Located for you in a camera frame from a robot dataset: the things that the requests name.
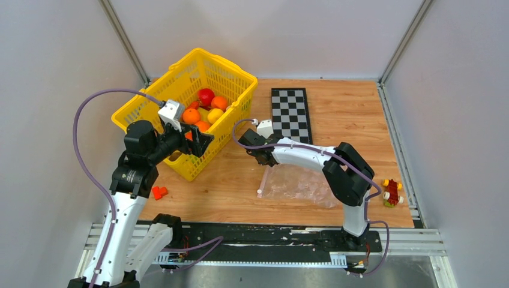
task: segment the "red apple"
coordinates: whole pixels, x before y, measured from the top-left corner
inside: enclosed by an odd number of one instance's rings
[[[208,88],[198,91],[198,98],[200,98],[203,106],[209,106],[214,97],[214,92]]]

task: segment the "table surface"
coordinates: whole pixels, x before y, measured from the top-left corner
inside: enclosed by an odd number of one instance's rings
[[[374,180],[401,180],[387,123],[375,82],[332,80],[259,80],[251,108],[253,118],[270,119],[271,88],[306,88],[313,143],[337,146],[348,142],[375,171]],[[251,125],[246,124],[237,137]],[[187,182],[169,166],[158,166],[154,186],[169,194],[159,201],[148,199],[141,219],[159,213],[182,221],[222,223],[299,224],[341,226],[343,207],[321,208],[309,200],[257,198],[265,166],[248,156],[231,140],[193,182]],[[369,204],[369,218],[385,220],[391,227],[413,227],[408,201],[394,208],[384,206],[381,196]]]

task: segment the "red toy car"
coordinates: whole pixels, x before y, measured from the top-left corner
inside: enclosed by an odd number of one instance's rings
[[[397,204],[401,204],[404,201],[403,196],[398,196],[397,190],[403,188],[403,184],[394,181],[393,179],[385,179],[382,183],[385,187],[385,192],[382,195],[384,198],[384,204],[387,207],[394,207]]]

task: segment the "black and white checkerboard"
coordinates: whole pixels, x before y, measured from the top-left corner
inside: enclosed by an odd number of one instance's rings
[[[272,122],[275,133],[297,142],[313,144],[306,89],[273,88]]]

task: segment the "yellow basket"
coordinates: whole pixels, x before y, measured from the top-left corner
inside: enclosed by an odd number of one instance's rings
[[[214,141],[203,157],[182,154],[175,161],[165,159],[164,162],[186,180],[192,181],[230,140],[233,125],[249,116],[253,92],[257,86],[257,78],[233,62],[196,48],[171,65],[168,72],[148,88],[141,89],[141,92],[159,100],[173,99],[187,107],[197,100],[198,90],[210,88],[231,104],[231,108],[206,132],[214,135]],[[112,121],[125,132],[129,124],[144,119],[152,122],[162,132],[158,110],[155,103],[137,95],[112,115]]]

